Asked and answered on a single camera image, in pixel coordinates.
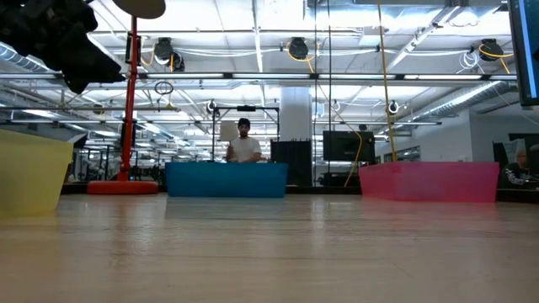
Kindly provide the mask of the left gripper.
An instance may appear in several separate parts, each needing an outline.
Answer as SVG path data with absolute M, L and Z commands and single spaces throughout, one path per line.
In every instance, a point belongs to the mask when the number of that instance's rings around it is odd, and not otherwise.
M 90 82 L 125 81 L 121 66 L 88 39 L 97 27 L 88 1 L 1 0 L 1 41 L 21 56 L 62 67 L 74 93 L 82 93 Z

